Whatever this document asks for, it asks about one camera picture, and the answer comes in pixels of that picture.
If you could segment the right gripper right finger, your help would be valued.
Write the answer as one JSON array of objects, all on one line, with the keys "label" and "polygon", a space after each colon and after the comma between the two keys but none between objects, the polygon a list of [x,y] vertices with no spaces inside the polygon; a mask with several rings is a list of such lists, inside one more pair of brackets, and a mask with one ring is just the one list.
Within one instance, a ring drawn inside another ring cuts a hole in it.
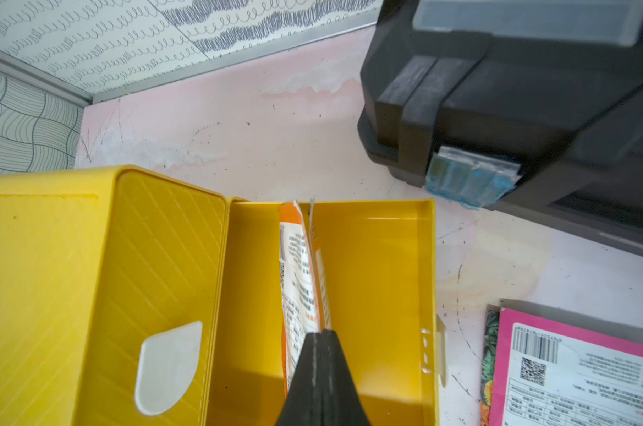
[{"label": "right gripper right finger", "polygon": [[319,425],[370,425],[339,337],[331,330],[317,338],[317,418]]}]

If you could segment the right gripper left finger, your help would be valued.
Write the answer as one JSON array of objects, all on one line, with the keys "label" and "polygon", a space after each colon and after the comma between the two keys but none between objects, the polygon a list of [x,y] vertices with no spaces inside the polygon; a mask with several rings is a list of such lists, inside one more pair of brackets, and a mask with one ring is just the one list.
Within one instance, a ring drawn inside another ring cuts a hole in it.
[{"label": "right gripper left finger", "polygon": [[318,334],[306,335],[291,386],[276,425],[318,424]]}]

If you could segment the orange seed bag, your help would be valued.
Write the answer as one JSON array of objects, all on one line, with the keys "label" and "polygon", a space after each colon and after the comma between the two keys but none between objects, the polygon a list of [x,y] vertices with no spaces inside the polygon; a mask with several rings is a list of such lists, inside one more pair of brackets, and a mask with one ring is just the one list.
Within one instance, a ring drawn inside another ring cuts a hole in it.
[{"label": "orange seed bag", "polygon": [[282,298],[282,370],[288,392],[309,333],[332,328],[321,243],[314,206],[293,201],[279,208],[279,264]]}]

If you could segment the pink seed bag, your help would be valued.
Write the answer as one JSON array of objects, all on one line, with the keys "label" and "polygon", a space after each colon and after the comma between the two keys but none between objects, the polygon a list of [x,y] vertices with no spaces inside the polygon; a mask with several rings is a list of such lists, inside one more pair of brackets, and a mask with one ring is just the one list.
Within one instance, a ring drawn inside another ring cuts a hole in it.
[{"label": "pink seed bag", "polygon": [[504,308],[491,425],[643,425],[643,344]]}]

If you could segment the yellow drawer cabinet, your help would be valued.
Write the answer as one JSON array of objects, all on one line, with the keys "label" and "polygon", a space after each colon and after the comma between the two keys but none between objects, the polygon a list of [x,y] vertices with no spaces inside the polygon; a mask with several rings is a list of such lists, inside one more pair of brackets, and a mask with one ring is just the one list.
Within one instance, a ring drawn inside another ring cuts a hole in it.
[{"label": "yellow drawer cabinet", "polygon": [[203,425],[230,201],[134,166],[0,176],[0,425]]}]

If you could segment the yellow top drawer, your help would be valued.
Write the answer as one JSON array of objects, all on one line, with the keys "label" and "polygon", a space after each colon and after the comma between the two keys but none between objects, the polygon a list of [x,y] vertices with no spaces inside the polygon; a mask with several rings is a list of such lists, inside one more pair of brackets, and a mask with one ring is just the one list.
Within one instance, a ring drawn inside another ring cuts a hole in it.
[{"label": "yellow top drawer", "polygon": [[[442,324],[429,201],[311,209],[332,327],[374,425],[436,425]],[[210,425],[272,425],[284,405],[279,207],[235,202],[208,397]]]}]

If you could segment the marigold seed bag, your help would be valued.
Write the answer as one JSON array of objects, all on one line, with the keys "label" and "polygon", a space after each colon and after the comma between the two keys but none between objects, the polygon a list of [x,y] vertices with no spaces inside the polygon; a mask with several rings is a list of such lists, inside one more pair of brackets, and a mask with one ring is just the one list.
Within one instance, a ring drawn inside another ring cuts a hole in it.
[{"label": "marigold seed bag", "polygon": [[480,385],[480,424],[482,426],[488,426],[490,418],[500,313],[499,307],[489,306],[485,316]]}]

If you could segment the black toolbox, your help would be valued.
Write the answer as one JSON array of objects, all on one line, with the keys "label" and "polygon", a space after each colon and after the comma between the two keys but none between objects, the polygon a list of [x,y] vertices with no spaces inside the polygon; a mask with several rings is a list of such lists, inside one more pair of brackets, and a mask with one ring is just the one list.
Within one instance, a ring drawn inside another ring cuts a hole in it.
[{"label": "black toolbox", "polygon": [[643,257],[643,1],[387,1],[361,84],[396,179]]}]

